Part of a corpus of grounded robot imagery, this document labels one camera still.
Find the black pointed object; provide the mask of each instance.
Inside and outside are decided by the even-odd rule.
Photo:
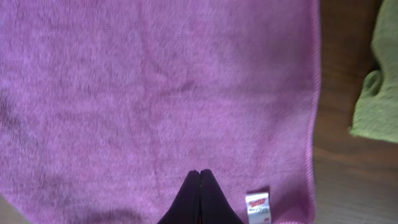
[[[243,224],[235,214],[211,170],[200,172],[201,224]]]
[[[200,174],[190,171],[185,178],[172,206],[158,224],[199,224]]]

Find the pink cloth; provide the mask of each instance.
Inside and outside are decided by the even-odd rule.
[[[4,0],[0,193],[33,223],[156,223],[211,169],[314,219],[317,0]]]

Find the care label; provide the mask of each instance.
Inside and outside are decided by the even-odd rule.
[[[246,195],[250,224],[271,224],[268,192]]]

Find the green towel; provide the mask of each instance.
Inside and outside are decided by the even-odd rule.
[[[398,1],[385,0],[372,48],[381,70],[365,78],[356,103],[351,134],[398,142]]]

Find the wooden surface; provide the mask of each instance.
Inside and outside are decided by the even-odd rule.
[[[314,135],[317,224],[398,223],[398,144],[348,133],[380,0],[322,0],[322,92]]]

